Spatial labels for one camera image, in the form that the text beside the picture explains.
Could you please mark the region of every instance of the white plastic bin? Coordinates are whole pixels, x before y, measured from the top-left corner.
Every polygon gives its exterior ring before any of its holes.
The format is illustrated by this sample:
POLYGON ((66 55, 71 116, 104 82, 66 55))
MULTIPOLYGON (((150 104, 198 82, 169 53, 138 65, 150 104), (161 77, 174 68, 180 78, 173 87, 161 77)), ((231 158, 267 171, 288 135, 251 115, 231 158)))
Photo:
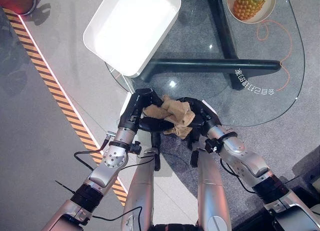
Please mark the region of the white plastic bin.
POLYGON ((178 17, 181 0, 103 0, 85 46, 128 77, 145 68, 178 17))

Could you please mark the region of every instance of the hazard stripe tape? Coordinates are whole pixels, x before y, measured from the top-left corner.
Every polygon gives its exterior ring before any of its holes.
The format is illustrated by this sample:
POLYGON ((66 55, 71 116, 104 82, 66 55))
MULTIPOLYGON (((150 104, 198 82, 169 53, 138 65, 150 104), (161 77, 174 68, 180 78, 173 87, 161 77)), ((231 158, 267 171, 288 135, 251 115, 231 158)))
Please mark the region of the hazard stripe tape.
MULTIPOLYGON (((90 151, 97 150, 99 147, 96 145, 93 137, 90 135, 89 129, 83 122, 82 118, 79 116, 79 113, 75 110, 71 101, 67 98, 67 95, 60 86, 57 78, 53 75, 52 71, 48 67, 46 61, 41 55, 41 52, 38 50, 37 45, 34 43, 34 40, 29 35, 26 27, 24 26, 23 21, 18 15, 16 15, 9 9, 3 8, 3 11, 5 12, 6 17, 11 23, 12 28, 14 29, 27 54, 29 55, 36 70, 39 72, 39 75, 43 79, 53 98, 61 108, 61 111, 69 121, 70 125, 78 135, 85 148, 90 151)), ((97 165, 99 165, 103 158, 101 153, 91 153, 90 155, 93 161, 97 165)), ((125 206, 128 192, 119 178, 117 178, 112 185, 112 190, 117 196, 120 203, 125 206)))

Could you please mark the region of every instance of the beige cloth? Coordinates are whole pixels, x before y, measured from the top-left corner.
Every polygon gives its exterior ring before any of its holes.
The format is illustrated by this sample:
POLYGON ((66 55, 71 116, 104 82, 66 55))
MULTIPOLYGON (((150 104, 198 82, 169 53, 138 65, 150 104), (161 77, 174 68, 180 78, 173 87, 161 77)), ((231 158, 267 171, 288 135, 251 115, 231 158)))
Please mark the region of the beige cloth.
POLYGON ((188 102, 180 102, 171 99, 168 95, 162 97, 163 104, 158 107, 154 104, 146 107, 143 113, 155 119, 164 119, 174 124, 174 127, 164 131, 167 134, 176 134, 181 139, 185 139, 192 128, 188 125, 195 118, 195 113, 191 111, 188 102))

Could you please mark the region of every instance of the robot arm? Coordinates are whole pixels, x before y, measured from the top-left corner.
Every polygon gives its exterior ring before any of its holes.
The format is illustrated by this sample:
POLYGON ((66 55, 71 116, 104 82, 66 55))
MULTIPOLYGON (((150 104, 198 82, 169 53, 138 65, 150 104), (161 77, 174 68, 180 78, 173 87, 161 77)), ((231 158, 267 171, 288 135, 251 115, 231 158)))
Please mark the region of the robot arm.
POLYGON ((320 231, 315 214, 272 173, 260 155, 246 151, 235 132, 215 125, 208 130, 207 137, 206 150, 216 151, 252 187, 282 230, 320 231))
POLYGON ((127 164, 128 152, 138 129, 161 131, 173 127, 172 123, 163 120, 141 119, 143 108, 151 104, 160 106, 162 103, 150 88, 137 89, 132 94, 101 164, 92 171, 73 197, 60 207, 42 231, 83 230, 79 225, 88 223, 93 211, 113 185, 119 171, 127 164))

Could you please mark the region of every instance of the glass tabletop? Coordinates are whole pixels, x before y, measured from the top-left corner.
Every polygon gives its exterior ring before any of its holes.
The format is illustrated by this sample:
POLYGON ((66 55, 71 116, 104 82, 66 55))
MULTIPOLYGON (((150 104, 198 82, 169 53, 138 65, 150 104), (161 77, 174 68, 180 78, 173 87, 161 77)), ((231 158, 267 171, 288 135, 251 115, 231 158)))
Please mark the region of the glass tabletop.
MULTIPOLYGON (((241 90, 233 89, 228 74, 219 72, 168 68, 143 81, 109 67, 112 76, 130 92, 152 88, 159 96, 205 100, 224 125, 254 126, 284 114, 298 99, 305 72, 304 48, 290 1, 276 0, 271 15, 258 24, 238 21, 227 0, 222 2, 239 59, 278 60, 279 71, 245 78, 241 68, 236 68, 241 90)), ((182 0, 177 21, 153 59, 224 59, 208 0, 182 0)))

